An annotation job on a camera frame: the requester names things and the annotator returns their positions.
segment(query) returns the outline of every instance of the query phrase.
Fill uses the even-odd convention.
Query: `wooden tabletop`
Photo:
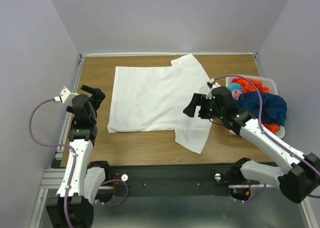
[[[176,165],[234,163],[242,157],[257,162],[271,159],[249,141],[230,135],[220,125],[212,124],[209,137],[201,154],[193,153],[175,142],[175,132],[126,132],[109,134],[110,105],[116,66],[123,67],[166,67],[180,55],[165,56],[116,56],[86,57],[78,86],[100,88],[106,95],[98,110],[98,134],[90,157],[91,161],[108,161],[110,165]],[[210,78],[228,74],[259,76],[251,54],[239,55],[195,55]],[[61,166],[65,167],[69,150],[64,149]]]

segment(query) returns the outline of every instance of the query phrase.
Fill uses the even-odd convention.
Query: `blue cloth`
[[[227,88],[229,91],[233,91],[233,90],[238,90],[238,91],[241,91],[242,92],[242,87],[240,84],[238,83],[230,83],[228,85],[228,88]]]
[[[287,118],[287,103],[276,94],[260,92],[262,98],[262,114],[261,121],[265,124],[277,124],[285,126]],[[256,91],[243,93],[239,96],[236,108],[246,109],[256,117],[259,115],[259,96]]]

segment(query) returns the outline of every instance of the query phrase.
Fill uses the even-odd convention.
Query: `laundry basket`
[[[243,75],[243,74],[240,74],[239,76],[243,76],[243,77],[246,77],[246,78],[252,78],[252,79],[255,79],[257,81],[260,81],[260,82],[262,82],[262,85],[264,87],[268,87],[269,88],[269,93],[270,94],[278,95],[277,85],[272,79],[263,78],[263,77],[260,77],[260,76]],[[236,77],[232,77],[232,76],[231,77],[227,77],[225,79],[225,86],[228,87],[229,84],[232,82],[232,80],[234,78],[236,78]],[[232,130],[229,130],[229,133],[232,134],[232,135],[235,135],[235,133]],[[286,133],[285,128],[282,125],[280,125],[280,127],[276,131],[275,135],[277,137],[279,137],[279,138],[283,138],[285,136],[285,133]]]

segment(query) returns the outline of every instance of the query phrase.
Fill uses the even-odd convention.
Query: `white cloth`
[[[210,80],[192,55],[168,67],[117,66],[113,84],[109,133],[174,130],[175,141],[200,154],[211,122],[183,113],[194,93],[207,94]]]

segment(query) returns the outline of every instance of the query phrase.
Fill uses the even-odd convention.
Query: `wall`
[[[260,74],[287,101],[284,140],[320,156],[320,0],[289,0],[258,54]],[[320,195],[320,189],[314,192]],[[310,199],[318,224],[320,200]]]
[[[25,228],[55,152],[31,140],[29,116],[73,84],[79,56],[50,0],[0,0],[0,11],[0,226]],[[58,141],[64,109],[48,104],[35,115],[39,140]]]
[[[257,52],[288,0],[52,0],[81,54]]]

